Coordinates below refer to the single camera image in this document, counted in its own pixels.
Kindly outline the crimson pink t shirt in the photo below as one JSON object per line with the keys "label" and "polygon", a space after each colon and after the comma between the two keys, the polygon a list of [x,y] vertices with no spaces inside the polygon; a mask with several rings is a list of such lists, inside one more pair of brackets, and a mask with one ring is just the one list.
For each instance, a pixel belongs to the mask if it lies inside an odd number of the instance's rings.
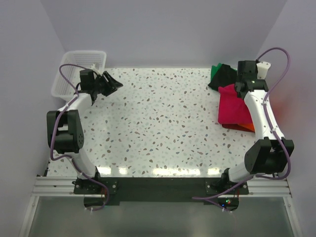
{"label": "crimson pink t shirt", "polygon": [[218,122],[220,124],[251,124],[252,119],[245,102],[238,98],[233,84],[219,87]]}

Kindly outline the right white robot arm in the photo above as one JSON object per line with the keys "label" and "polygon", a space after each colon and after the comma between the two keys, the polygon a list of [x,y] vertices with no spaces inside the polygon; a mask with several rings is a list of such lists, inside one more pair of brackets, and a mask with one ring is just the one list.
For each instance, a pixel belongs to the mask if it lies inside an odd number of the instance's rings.
{"label": "right white robot arm", "polygon": [[274,179],[275,174],[290,170],[294,143],[281,132],[271,108],[270,91],[265,81],[270,66],[267,62],[238,62],[235,91],[250,112],[256,141],[245,153],[242,163],[225,170],[227,178],[220,181],[220,189],[226,194],[235,191],[238,182],[254,176]]}

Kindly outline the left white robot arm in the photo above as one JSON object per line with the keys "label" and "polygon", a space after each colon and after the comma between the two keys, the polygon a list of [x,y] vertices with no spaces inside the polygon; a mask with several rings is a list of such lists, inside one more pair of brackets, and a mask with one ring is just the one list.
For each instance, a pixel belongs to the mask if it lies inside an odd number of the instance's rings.
{"label": "left white robot arm", "polygon": [[95,103],[99,94],[109,96],[123,84],[106,71],[100,73],[87,68],[80,70],[79,78],[79,86],[74,87],[72,99],[62,108],[46,114],[47,142],[50,159],[67,159],[77,172],[77,177],[87,179],[85,188],[96,194],[102,189],[102,181],[95,177],[98,170],[83,150],[84,131],[80,116]]}

